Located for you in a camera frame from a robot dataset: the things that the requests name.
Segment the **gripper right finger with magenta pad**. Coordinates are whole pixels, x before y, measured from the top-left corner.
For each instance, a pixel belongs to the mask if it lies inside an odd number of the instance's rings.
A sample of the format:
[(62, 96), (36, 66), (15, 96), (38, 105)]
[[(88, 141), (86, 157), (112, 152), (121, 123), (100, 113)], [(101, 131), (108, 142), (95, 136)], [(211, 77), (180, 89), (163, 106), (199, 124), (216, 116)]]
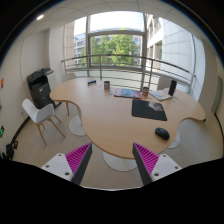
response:
[(140, 144), (133, 144), (132, 153), (143, 185), (148, 185), (181, 170), (181, 167), (167, 154), (156, 154)]

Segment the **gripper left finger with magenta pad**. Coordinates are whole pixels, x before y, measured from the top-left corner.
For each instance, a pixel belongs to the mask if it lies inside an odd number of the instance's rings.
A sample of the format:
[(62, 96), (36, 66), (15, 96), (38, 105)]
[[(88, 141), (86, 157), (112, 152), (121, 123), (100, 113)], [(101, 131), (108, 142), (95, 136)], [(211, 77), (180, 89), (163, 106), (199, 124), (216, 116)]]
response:
[(42, 166), (42, 169), (76, 185), (80, 185), (91, 154), (92, 144), (87, 143), (67, 154), (56, 154)]

